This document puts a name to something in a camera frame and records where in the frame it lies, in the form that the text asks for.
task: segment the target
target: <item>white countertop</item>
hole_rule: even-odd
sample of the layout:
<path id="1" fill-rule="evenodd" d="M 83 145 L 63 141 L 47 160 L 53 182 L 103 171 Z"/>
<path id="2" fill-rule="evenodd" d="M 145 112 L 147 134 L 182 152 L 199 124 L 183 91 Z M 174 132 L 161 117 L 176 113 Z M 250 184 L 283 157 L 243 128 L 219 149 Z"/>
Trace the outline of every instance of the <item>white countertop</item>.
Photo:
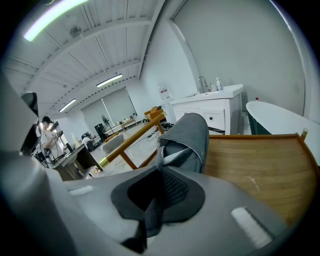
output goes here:
<path id="1" fill-rule="evenodd" d="M 199 93 L 194 96 L 176 99 L 170 102 L 171 105 L 185 103 L 185 102 L 196 102 L 196 101 L 205 101 L 205 100 L 217 100 L 217 99 L 230 99 L 244 90 L 243 84 L 235 84 L 224 86 L 223 90 L 210 91 L 205 93 Z"/>

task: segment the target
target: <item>ceiling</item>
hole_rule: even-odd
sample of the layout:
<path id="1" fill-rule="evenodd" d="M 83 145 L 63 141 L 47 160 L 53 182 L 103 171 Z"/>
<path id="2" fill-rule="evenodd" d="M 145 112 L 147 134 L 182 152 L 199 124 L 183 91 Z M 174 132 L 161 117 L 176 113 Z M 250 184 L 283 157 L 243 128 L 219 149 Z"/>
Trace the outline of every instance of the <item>ceiling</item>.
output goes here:
<path id="1" fill-rule="evenodd" d="M 21 24 L 1 68 L 19 95 L 37 93 L 40 116 L 58 113 L 76 98 L 66 109 L 69 112 L 101 90 L 140 77 L 164 2 L 89 0 L 55 19 L 33 41 L 27 41 L 23 34 L 52 6 L 39 4 Z M 69 34 L 74 26 L 81 27 L 81 34 L 75 38 Z M 96 86 L 116 74 L 122 77 Z"/>

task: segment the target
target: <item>floor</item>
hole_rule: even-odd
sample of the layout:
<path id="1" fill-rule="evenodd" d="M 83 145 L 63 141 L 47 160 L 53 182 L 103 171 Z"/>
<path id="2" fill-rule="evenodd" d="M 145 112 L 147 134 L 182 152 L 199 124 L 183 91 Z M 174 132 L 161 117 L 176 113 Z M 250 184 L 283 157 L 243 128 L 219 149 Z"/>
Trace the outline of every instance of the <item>floor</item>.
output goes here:
<path id="1" fill-rule="evenodd" d="M 124 139 L 128 139 L 130 136 L 140 130 L 144 125 L 145 123 L 139 122 L 138 126 L 136 124 L 133 124 L 130 127 L 126 128 L 125 131 L 121 131 L 121 133 L 123 133 Z M 157 138 L 160 133 L 158 131 L 153 133 L 155 130 L 156 127 L 151 128 L 124 151 L 136 166 L 142 164 L 142 162 L 156 150 Z M 91 152 L 91 155 L 98 163 L 106 156 L 106 153 L 103 152 L 100 148 L 101 146 Z M 103 168 L 103 171 L 99 171 L 98 174 L 94 177 L 99 178 L 129 171 L 132 171 L 131 167 L 123 160 L 121 156 L 118 156 L 105 168 Z"/>

